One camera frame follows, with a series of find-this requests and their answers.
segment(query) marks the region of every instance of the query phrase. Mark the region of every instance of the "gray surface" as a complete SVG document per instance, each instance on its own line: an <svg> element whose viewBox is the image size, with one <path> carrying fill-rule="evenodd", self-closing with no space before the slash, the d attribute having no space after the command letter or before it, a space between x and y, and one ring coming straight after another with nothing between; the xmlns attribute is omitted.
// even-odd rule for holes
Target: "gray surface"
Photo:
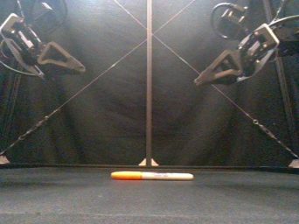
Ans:
<svg viewBox="0 0 299 224"><path fill-rule="evenodd" d="M299 223L299 176L196 171L124 181L110 170L0 170L0 223Z"/></svg>

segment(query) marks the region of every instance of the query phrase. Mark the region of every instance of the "pole base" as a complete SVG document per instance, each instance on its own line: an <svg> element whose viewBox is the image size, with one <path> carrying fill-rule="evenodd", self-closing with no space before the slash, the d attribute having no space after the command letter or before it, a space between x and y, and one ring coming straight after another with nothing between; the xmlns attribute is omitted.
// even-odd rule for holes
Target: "pole base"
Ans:
<svg viewBox="0 0 299 224"><path fill-rule="evenodd" d="M9 160L6 159L6 157L5 156L0 156L0 165L6 165L6 164L9 164L10 162L9 162Z"/></svg>
<svg viewBox="0 0 299 224"><path fill-rule="evenodd" d="M292 163L288 165L290 168L299 168L299 159L293 159Z"/></svg>

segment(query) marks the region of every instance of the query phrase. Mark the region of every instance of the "robotic arm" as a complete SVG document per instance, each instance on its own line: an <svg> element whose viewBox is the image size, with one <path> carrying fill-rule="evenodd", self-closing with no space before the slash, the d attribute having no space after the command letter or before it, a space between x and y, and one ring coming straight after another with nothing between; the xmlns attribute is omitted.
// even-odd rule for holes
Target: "robotic arm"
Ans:
<svg viewBox="0 0 299 224"><path fill-rule="evenodd" d="M281 57L299 53L299 28L282 27L280 24L285 20L261 24L240 41L237 49L225 50L213 60L194 84L233 84L258 72L274 52Z"/></svg>
<svg viewBox="0 0 299 224"><path fill-rule="evenodd" d="M42 43L21 17L13 13L0 27L0 34L22 67L42 77L42 70L65 70L70 74L85 72L85 67L54 43Z"/></svg>

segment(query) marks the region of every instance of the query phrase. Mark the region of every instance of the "cable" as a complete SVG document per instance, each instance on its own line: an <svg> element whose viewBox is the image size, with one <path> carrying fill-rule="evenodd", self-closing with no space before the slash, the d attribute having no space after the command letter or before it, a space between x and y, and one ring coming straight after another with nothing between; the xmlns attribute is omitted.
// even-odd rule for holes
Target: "cable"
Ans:
<svg viewBox="0 0 299 224"><path fill-rule="evenodd" d="M33 6L39 2L41 0L33 0L31 2L31 12L30 12L30 16L33 17ZM51 27L47 31L46 31L46 34L50 34L51 32L54 32L58 27L61 26L61 24L65 22L66 20L66 17L69 15L69 11L67 11L67 5L65 3L65 0L59 0L61 2L61 5L62 5L62 8L63 8L63 16L62 18L59 19L59 22L55 24L54 27Z"/></svg>
<svg viewBox="0 0 299 224"><path fill-rule="evenodd" d="M15 3L17 3L18 11L21 13L21 18L23 18L23 8L22 8L22 5L21 5L21 1L15 0Z"/></svg>
<svg viewBox="0 0 299 224"><path fill-rule="evenodd" d="M282 18L277 19L276 21L272 21L268 26L269 27L278 26L280 24L284 24L285 22L289 22L293 20L299 20L299 15L294 15L290 17L282 17Z"/></svg>
<svg viewBox="0 0 299 224"><path fill-rule="evenodd" d="M233 7L233 4L232 3L218 3L213 9L212 9L212 12L210 12L210 16L209 16L209 24L210 24L210 27L212 27L212 30L216 32L216 34L222 38L222 39L228 39L229 37L225 36L222 33L220 33L214 23L213 23L213 17L214 17L214 14L216 14L216 11L218 8L232 8Z"/></svg>
<svg viewBox="0 0 299 224"><path fill-rule="evenodd" d="M280 14L281 10L284 9L285 4L288 2L289 2L289 0L281 0L280 5L278 5L277 10L276 10L276 13L274 13L274 18L273 18L272 22L276 21L276 19L278 17L278 14Z"/></svg>
<svg viewBox="0 0 299 224"><path fill-rule="evenodd" d="M25 75L29 75L29 76L35 76L33 73L25 73L25 72L19 71L19 70L13 69L1 60L0 60L0 64L2 64L5 68L7 68L9 70L14 71L18 74L25 74Z"/></svg>

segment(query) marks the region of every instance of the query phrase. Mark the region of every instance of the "dark floor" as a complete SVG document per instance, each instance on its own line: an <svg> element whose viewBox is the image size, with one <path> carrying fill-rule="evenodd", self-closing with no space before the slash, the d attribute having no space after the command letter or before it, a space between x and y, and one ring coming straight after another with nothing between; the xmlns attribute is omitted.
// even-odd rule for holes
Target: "dark floor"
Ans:
<svg viewBox="0 0 299 224"><path fill-rule="evenodd" d="M126 181L96 168L0 169L0 223L299 223L299 176L192 171Z"/></svg>

